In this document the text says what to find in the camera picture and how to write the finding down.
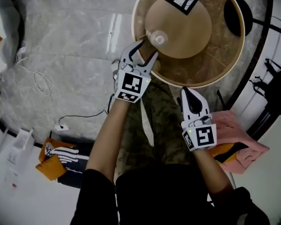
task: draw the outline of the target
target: black circular object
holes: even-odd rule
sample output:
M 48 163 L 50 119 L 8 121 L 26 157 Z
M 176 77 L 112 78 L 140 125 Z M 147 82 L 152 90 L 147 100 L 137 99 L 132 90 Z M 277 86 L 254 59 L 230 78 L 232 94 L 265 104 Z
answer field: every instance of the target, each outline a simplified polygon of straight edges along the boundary
M 253 15 L 249 5 L 244 0 L 236 0 L 244 18 L 245 35 L 247 36 L 253 25 Z M 237 11 L 231 0 L 227 0 L 224 6 L 224 18 L 229 30 L 240 37 L 240 21 Z

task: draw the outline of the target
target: black bag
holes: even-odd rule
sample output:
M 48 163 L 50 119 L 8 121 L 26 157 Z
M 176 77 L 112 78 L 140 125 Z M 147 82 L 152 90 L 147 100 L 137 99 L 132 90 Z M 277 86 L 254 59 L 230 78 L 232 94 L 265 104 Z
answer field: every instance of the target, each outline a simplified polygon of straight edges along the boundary
M 276 65 L 280 69 L 280 71 L 276 72 L 269 61 Z M 266 59 L 265 65 L 268 72 L 273 75 L 273 79 L 271 80 L 271 82 L 269 84 L 266 84 L 261 80 L 260 77 L 255 77 L 260 79 L 259 82 L 252 82 L 251 80 L 249 81 L 253 83 L 255 92 L 266 98 L 268 102 L 266 107 L 268 108 L 269 113 L 271 115 L 281 115 L 281 67 L 270 59 Z M 262 89 L 264 91 L 264 94 L 258 91 L 256 87 Z

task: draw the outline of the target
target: black sleeve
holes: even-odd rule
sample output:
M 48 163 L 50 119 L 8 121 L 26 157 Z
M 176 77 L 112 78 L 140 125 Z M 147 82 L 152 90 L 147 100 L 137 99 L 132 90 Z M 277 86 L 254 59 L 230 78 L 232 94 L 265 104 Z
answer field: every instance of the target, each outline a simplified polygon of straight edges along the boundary
M 118 211 L 114 185 L 100 172 L 84 172 L 76 211 L 71 225 L 118 225 Z
M 249 191 L 244 187 L 231 192 L 225 203 L 217 209 L 221 210 L 224 224 L 270 225 L 266 214 L 252 202 Z

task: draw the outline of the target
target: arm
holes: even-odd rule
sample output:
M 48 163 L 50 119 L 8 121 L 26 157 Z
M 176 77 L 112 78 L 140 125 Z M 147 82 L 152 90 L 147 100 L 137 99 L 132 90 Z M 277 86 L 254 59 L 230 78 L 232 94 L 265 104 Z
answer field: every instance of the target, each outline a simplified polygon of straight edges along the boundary
M 195 150 L 193 154 L 197 160 L 199 169 L 215 204 L 222 204 L 233 191 L 232 184 L 223 169 L 208 150 Z
M 130 103 L 116 99 L 90 153 L 86 169 L 94 169 L 113 182 L 126 114 Z

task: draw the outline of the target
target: black strap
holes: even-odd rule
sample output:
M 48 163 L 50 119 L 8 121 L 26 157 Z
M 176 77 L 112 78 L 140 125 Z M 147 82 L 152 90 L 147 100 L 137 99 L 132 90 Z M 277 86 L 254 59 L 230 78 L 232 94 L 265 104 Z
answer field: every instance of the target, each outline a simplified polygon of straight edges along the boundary
M 271 61 L 274 65 L 276 65 L 278 68 L 281 69 L 281 66 L 279 66 L 277 63 L 275 63 L 273 60 L 267 58 L 266 61 L 267 61 L 267 62 L 268 62 L 268 61 Z
M 241 149 L 245 149 L 245 148 L 248 148 L 247 145 L 241 143 L 241 142 L 238 142 L 238 143 L 235 143 L 233 145 L 232 148 L 230 148 L 230 150 L 228 150 L 227 152 L 223 153 L 223 154 L 219 154 L 219 155 L 216 155 L 214 157 L 215 160 L 219 161 L 220 163 L 224 163 L 229 157 L 231 157 L 234 153 L 236 153 L 237 151 L 241 150 Z
M 254 89 L 254 91 L 257 92 L 258 94 L 260 94 L 261 96 L 263 96 L 263 97 L 265 98 L 265 95 L 262 94 L 260 91 L 258 91 L 258 90 L 256 89 L 256 87 L 257 87 L 257 88 L 261 88 L 261 89 L 265 92 L 265 91 L 267 90 L 268 84 L 266 84 L 264 81 L 262 81 L 262 79 L 261 79 L 260 77 L 255 77 L 255 78 L 260 79 L 260 81 L 259 81 L 259 82 L 252 82 L 252 80 L 249 80 L 249 81 L 250 81 L 251 83 L 253 83 L 253 89 Z
M 266 62 L 264 64 L 265 64 L 268 72 L 270 72 L 271 75 L 275 76 L 277 74 L 276 70 L 270 64 L 269 59 L 266 59 Z

